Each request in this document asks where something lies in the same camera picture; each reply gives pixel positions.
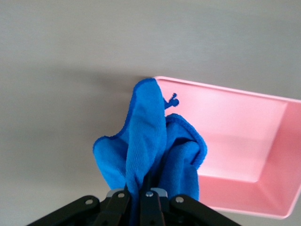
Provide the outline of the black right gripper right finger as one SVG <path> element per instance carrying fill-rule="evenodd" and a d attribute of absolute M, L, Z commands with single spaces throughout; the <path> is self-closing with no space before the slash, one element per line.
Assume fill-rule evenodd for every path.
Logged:
<path fill-rule="evenodd" d="M 171 199 L 161 188 L 140 195 L 141 226 L 238 226 L 239 224 L 185 194 Z"/>

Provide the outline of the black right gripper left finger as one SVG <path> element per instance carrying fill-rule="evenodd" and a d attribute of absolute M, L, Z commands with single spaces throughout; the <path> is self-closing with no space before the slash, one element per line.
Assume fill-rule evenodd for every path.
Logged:
<path fill-rule="evenodd" d="M 122 226 L 130 203 L 126 189 L 110 190 L 103 201 L 83 196 L 37 220 L 31 226 Z"/>

